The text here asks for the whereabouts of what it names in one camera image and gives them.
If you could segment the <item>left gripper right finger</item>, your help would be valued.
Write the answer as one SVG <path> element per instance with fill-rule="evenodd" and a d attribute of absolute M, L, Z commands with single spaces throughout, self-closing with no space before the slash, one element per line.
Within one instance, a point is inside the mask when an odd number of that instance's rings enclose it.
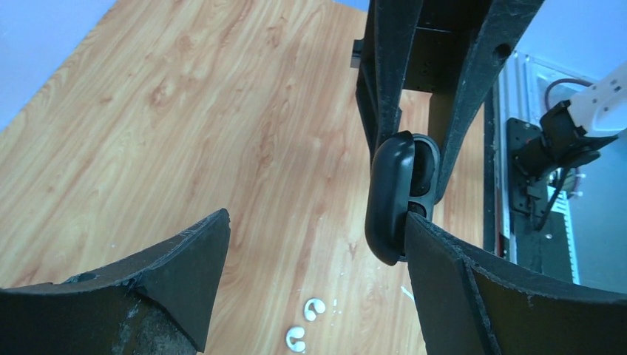
<path fill-rule="evenodd" d="M 405 253 L 429 354 L 624 354 L 625 294 L 522 268 L 409 213 Z"/>

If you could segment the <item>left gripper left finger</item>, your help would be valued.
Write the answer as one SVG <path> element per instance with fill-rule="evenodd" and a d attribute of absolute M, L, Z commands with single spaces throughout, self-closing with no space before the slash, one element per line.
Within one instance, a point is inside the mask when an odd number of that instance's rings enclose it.
<path fill-rule="evenodd" d="M 174 237 L 62 283 L 2 289 L 1 352 L 204 351 L 229 223 L 220 209 Z"/>

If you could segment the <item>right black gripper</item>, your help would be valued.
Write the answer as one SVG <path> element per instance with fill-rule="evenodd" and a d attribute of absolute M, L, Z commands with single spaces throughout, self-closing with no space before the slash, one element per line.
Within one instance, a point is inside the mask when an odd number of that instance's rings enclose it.
<path fill-rule="evenodd" d="M 429 136 L 444 196 L 478 109 L 542 1 L 371 1 L 353 44 L 356 102 L 370 158 L 399 130 L 403 89 L 431 92 Z"/>

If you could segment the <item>black charging case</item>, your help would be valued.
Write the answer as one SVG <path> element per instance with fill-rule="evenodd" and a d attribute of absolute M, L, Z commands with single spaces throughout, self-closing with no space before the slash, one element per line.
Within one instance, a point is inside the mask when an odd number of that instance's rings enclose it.
<path fill-rule="evenodd" d="M 440 153 L 434 140 L 408 131 L 396 133 L 375 152 L 365 215 L 365 237 L 386 265 L 407 260 L 407 215 L 433 219 Z"/>

